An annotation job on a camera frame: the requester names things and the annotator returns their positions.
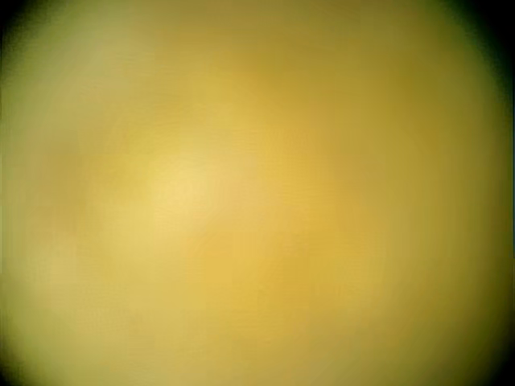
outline blurry yellow background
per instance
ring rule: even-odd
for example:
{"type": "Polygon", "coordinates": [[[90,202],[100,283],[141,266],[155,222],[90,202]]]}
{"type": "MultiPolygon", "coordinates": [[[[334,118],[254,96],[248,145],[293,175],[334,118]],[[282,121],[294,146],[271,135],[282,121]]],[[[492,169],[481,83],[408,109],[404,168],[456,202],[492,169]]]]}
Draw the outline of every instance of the blurry yellow background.
{"type": "Polygon", "coordinates": [[[455,386],[494,363],[511,121],[479,45],[432,2],[281,4],[27,20],[2,340],[31,386],[455,386]]]}

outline yellow surface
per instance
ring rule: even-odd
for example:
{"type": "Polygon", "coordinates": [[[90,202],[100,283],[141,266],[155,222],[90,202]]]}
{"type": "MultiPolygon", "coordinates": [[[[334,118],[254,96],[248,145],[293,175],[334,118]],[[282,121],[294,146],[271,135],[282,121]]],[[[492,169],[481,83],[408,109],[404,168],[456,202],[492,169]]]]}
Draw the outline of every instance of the yellow surface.
{"type": "Polygon", "coordinates": [[[510,120],[466,26],[425,2],[47,14],[2,80],[2,339],[30,386],[488,372],[510,120]]]}

